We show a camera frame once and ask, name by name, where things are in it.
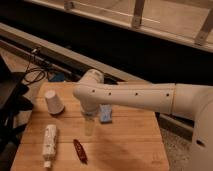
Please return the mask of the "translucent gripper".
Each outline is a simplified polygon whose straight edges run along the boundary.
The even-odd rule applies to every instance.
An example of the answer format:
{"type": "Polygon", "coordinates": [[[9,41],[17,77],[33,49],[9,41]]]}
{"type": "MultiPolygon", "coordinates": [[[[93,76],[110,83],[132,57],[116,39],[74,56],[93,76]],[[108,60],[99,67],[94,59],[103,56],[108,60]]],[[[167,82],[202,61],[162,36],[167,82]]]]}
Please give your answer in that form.
{"type": "Polygon", "coordinates": [[[84,113],[83,117],[85,119],[85,135],[91,136],[93,134],[93,130],[95,127],[95,118],[97,114],[96,113],[84,113]]]}

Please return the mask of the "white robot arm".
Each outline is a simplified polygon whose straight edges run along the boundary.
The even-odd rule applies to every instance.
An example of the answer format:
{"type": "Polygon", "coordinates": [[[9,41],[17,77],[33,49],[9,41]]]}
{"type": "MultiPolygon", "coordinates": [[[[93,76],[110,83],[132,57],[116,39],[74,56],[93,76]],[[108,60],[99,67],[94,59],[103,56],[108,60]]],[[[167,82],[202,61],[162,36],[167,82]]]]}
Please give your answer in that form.
{"type": "Polygon", "coordinates": [[[194,121],[186,171],[213,171],[213,86],[180,83],[104,83],[103,74],[88,70],[74,85],[82,114],[96,116],[101,104],[142,108],[194,121]]]}

